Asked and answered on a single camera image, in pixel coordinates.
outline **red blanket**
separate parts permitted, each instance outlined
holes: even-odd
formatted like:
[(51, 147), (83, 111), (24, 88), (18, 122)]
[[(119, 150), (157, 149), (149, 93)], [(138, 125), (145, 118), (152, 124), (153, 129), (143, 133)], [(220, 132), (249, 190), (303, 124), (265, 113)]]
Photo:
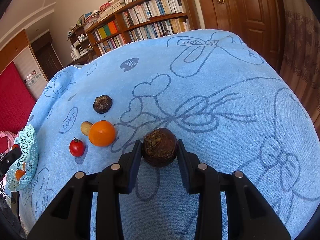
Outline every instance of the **red blanket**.
[(11, 62), (0, 75), (0, 131), (17, 134), (27, 124), (35, 103)]

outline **orange book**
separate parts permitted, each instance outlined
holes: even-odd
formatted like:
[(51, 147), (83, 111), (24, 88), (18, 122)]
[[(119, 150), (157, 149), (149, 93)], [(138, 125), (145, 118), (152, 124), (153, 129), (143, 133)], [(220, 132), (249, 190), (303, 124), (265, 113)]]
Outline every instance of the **orange book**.
[(116, 29), (116, 26), (115, 26), (114, 22), (109, 22), (108, 23), (108, 27), (109, 27), (109, 29), (111, 31), (111, 34), (117, 33), (117, 29)]

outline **pink cloth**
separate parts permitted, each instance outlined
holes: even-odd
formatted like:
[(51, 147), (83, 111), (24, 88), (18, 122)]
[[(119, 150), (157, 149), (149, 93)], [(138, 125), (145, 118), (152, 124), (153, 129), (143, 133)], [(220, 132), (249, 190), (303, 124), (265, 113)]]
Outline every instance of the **pink cloth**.
[(18, 137), (18, 135), (12, 133), (12, 132), (2, 132), (0, 131), (0, 138), (7, 138), (7, 142), (8, 142), (8, 148), (4, 151), (4, 153), (8, 153), (12, 147), (12, 145), (14, 145), (14, 139)]

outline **dark blue heart print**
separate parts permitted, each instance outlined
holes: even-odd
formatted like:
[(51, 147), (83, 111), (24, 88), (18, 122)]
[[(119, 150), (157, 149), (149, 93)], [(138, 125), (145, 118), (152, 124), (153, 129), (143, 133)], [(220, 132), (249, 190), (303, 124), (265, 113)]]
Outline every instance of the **dark blue heart print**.
[(130, 58), (130, 59), (126, 60), (125, 62), (123, 62), (120, 65), (120, 68), (123, 68), (124, 72), (129, 71), (129, 70), (133, 69), (137, 65), (138, 61), (139, 61), (139, 58), (137, 58), (137, 57), (136, 58)]

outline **desk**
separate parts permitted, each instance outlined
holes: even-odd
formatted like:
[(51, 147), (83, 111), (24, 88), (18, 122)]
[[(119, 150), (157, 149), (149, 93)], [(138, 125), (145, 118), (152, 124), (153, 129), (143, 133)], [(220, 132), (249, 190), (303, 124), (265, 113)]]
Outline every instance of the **desk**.
[(95, 55), (95, 52), (93, 49), (88, 50), (85, 54), (83, 54), (80, 58), (77, 58), (76, 60), (72, 61), (70, 64), (67, 65), (68, 66), (72, 66), (72, 65), (84, 65), (87, 64), (87, 60), (92, 61), (93, 60), (93, 55)]

